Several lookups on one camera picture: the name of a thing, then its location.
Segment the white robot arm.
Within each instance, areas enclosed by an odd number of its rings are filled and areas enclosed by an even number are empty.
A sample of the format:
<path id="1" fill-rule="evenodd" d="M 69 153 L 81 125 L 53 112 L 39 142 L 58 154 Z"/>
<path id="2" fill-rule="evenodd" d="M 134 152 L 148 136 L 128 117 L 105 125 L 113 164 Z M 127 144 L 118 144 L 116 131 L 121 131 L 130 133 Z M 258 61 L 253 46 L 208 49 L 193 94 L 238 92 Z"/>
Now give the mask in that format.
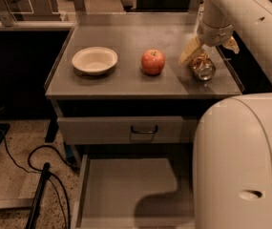
<path id="1" fill-rule="evenodd" d="M 272 2 L 205 0 L 198 41 L 218 46 L 237 33 L 272 83 Z M 196 229 L 272 229 L 272 93 L 233 96 L 199 121 L 193 150 Z"/>

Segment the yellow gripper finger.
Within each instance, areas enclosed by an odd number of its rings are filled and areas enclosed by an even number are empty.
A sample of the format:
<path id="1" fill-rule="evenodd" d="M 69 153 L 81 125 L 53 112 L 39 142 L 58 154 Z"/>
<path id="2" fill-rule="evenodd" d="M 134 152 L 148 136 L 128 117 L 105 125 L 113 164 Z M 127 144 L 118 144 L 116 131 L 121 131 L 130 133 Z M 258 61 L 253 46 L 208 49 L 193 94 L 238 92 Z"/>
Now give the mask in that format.
<path id="1" fill-rule="evenodd" d="M 227 41 L 225 41 L 222 44 L 222 46 L 227 50 L 231 50 L 233 53 L 240 52 L 240 48 L 238 46 L 238 43 L 233 36 L 231 36 Z"/>
<path id="2" fill-rule="evenodd" d="M 193 37 L 185 46 L 178 60 L 181 65 L 189 63 L 194 57 L 201 52 L 203 43 L 197 36 Z"/>

